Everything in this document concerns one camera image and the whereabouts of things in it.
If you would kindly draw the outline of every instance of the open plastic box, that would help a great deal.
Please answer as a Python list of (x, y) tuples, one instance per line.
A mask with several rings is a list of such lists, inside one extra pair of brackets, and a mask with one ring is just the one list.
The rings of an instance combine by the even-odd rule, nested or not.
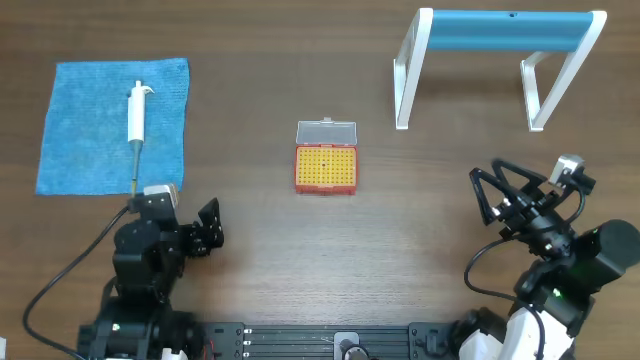
[(296, 192), (355, 195), (358, 184), (356, 123), (299, 121)]

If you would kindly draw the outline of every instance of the black metal base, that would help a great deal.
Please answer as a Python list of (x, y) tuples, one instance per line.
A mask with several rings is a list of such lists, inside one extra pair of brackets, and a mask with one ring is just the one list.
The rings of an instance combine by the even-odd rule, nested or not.
[(454, 359), (447, 348), (451, 324), (411, 323), (409, 326), (244, 325), (203, 324), (207, 359), (333, 360), (336, 332), (352, 331), (371, 358), (379, 360)]

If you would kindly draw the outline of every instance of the blue towel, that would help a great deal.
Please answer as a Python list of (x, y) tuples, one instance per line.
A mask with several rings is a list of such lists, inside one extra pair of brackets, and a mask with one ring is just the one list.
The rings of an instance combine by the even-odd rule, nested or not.
[(146, 96), (138, 189), (184, 177), (187, 59), (58, 64), (45, 121), (36, 193), (103, 195), (131, 191), (128, 96), (136, 80)]

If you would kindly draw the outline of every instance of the white frame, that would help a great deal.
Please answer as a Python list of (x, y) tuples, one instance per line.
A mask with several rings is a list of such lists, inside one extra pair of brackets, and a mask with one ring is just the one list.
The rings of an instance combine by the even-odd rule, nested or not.
[[(560, 102), (562, 95), (571, 84), (580, 66), (593, 48), (605, 22), (606, 11), (591, 12), (593, 21), (576, 51), (567, 55), (549, 95), (540, 106), (538, 86), (536, 84), (535, 65), (547, 58), (551, 53), (538, 51), (520, 62), (522, 87), (524, 90), (525, 108), (529, 131), (542, 131), (553, 110)], [(393, 60), (393, 87), (395, 103), (395, 120), (397, 130), (409, 128), (409, 116), (415, 98), (424, 55), (429, 43), (429, 34), (433, 23), (433, 9), (421, 8), (416, 13), (409, 31), (402, 42), (398, 57)]]

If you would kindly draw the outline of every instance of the wooden tabletop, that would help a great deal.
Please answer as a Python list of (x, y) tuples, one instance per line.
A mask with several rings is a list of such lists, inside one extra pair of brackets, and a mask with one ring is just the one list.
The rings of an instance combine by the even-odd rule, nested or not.
[[(392, 60), (420, 6), (604, 9), (609, 19), (544, 132), (527, 131), (519, 61), (528, 54), (519, 53), (428, 53), (409, 130), (396, 131)], [(631, 0), (0, 1), (0, 336), (9, 358), (64, 358), (25, 333), (22, 311), (126, 200), (34, 195), (57, 62), (189, 59), (177, 213), (191, 222), (217, 196), (227, 242), (189, 261), (174, 308), (251, 324), (444, 322), (480, 306), (506, 316), (511, 305), (462, 280), (473, 253), (498, 238), (467, 175), (494, 157), (548, 175), (560, 154), (580, 154), (598, 183), (575, 228), (613, 218), (640, 226), (639, 10)], [(560, 64), (540, 64), (543, 93)], [(295, 194), (297, 122), (325, 116), (358, 124), (355, 196)], [(50, 291), (33, 327), (75, 347), (113, 276), (113, 249), (109, 236)], [(472, 278), (511, 291), (533, 260), (513, 243)], [(637, 359), (640, 267), (595, 297), (578, 357)]]

